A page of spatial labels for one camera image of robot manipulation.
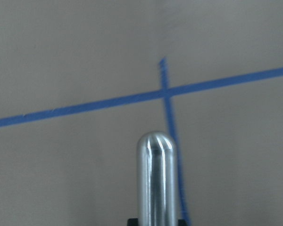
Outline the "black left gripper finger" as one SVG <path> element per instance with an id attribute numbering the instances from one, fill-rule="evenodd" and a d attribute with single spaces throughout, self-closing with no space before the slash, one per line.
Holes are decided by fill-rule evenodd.
<path id="1" fill-rule="evenodd" d="M 129 218 L 127 220 L 127 226 L 138 226 L 138 219 L 137 218 Z M 179 219 L 177 226 L 188 226 L 184 219 Z"/>

